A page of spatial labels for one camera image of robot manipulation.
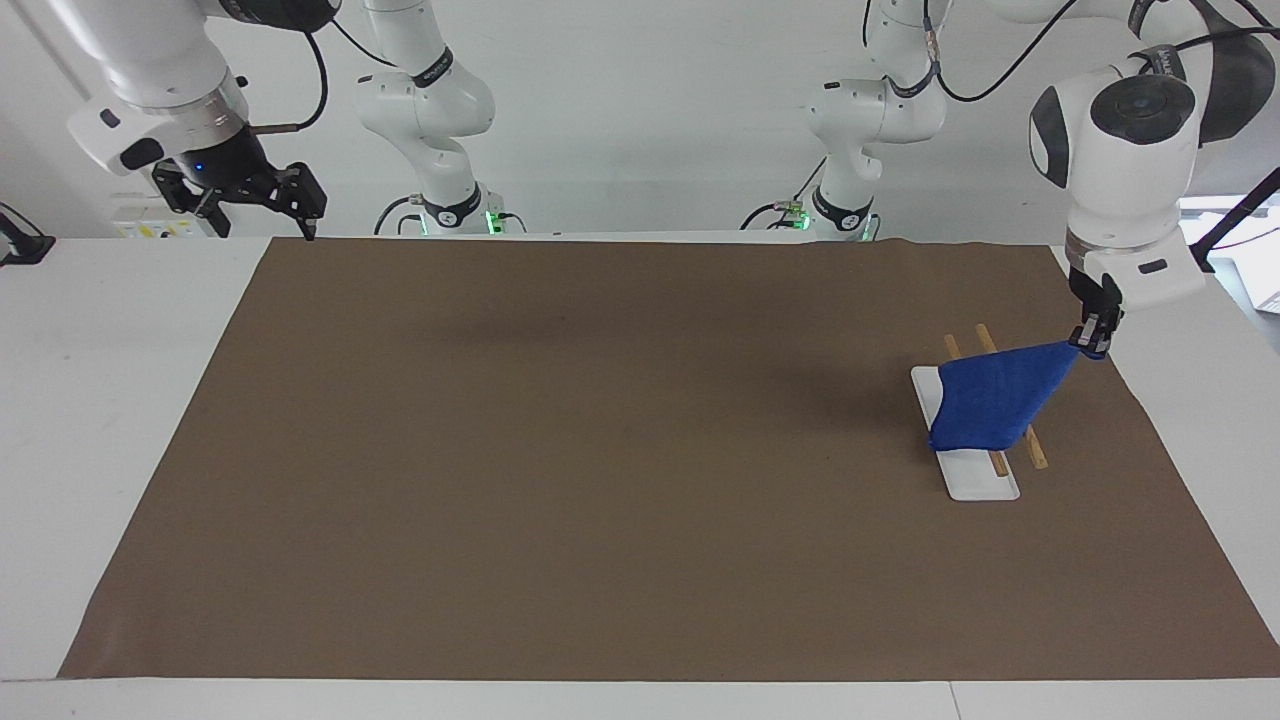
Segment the white tray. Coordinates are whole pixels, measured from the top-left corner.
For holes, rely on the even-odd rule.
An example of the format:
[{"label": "white tray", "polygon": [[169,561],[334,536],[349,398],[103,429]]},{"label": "white tray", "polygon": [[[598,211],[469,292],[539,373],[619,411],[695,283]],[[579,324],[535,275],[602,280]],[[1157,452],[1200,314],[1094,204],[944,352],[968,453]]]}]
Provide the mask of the white tray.
[{"label": "white tray", "polygon": [[[938,416],[938,409],[942,406],[942,378],[938,377],[938,369],[913,368],[911,382],[915,384],[915,396],[920,400],[920,410],[924,411],[924,423],[927,427],[933,427],[933,419]],[[997,475],[986,450],[948,450],[934,455],[942,466],[942,478],[947,482],[951,500],[1007,502],[1021,496],[1012,469],[1004,478]]]}]

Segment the blue towel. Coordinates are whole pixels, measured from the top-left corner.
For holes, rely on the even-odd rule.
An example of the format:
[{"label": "blue towel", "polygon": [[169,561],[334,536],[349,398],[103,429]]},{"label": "blue towel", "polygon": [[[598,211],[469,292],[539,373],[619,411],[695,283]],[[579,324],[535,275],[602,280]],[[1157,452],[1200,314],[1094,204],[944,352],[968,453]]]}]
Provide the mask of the blue towel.
[{"label": "blue towel", "polygon": [[942,407],[929,447],[1009,450],[1066,379],[1080,351],[1055,342],[954,360],[938,368]]}]

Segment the brown table mat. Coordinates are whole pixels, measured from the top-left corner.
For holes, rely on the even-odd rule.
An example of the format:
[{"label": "brown table mat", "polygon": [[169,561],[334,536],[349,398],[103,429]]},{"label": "brown table mat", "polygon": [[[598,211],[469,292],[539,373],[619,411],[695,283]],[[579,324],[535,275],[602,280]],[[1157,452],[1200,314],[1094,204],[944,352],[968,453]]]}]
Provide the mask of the brown table mat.
[{"label": "brown table mat", "polygon": [[60,676],[1280,675],[1110,363],[947,497],[910,368],[1078,307],[1034,247],[276,240]]}]

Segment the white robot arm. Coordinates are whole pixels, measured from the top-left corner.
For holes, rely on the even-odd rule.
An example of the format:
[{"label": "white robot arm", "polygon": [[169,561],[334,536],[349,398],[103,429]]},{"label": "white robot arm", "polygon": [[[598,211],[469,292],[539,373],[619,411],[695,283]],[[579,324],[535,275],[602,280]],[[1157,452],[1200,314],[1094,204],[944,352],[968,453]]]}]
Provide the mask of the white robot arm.
[{"label": "white robot arm", "polygon": [[[1196,155],[1234,137],[1262,109],[1275,61],[1208,0],[984,0],[1020,23],[1103,17],[1128,24],[1149,47],[1112,65],[1057,83],[1032,111],[1037,169],[1070,191],[1068,255],[1071,290],[1084,304],[1073,342],[1106,354],[1124,310],[1189,295],[1203,286],[1199,264],[1178,225]],[[950,3],[877,1],[868,49],[878,79],[827,83],[810,124],[828,150],[827,172],[810,199],[819,237],[849,238],[870,214],[881,163],[873,142],[918,142],[942,126],[945,88],[934,28]],[[1178,44],[1188,44],[1179,50]]]},{"label": "white robot arm", "polygon": [[204,26],[214,15],[310,33],[339,1],[50,0],[110,86],[70,118],[72,135],[113,173],[152,167],[169,205],[207,218],[220,234],[229,223],[219,204],[239,202],[285,214],[314,237],[324,191],[306,164],[280,170],[268,161],[239,78]]},{"label": "white robot arm", "polygon": [[[1044,22],[1059,0],[986,0],[1018,22]],[[1051,86],[1030,115],[1036,168],[1071,193],[1066,252],[1084,305],[1071,342],[1105,355],[1126,310],[1199,290],[1203,269],[1179,227],[1199,149],[1229,140],[1262,109],[1275,61],[1206,0],[1082,0],[1068,17],[1128,24],[1151,47]]]},{"label": "white robot arm", "polygon": [[399,72],[360,78],[360,122],[413,167],[429,234],[492,232],[500,199],[476,182],[454,138],[489,129],[493,94],[444,44],[429,0],[362,1],[383,56]]},{"label": "white robot arm", "polygon": [[[933,4],[940,26],[950,6]],[[828,82],[809,104],[810,129],[827,147],[822,182],[809,197],[824,238],[851,237],[870,217],[883,167],[867,146],[929,140],[947,113],[942,90],[928,82],[934,47],[925,44],[924,0],[877,1],[868,13],[872,77]]]}]

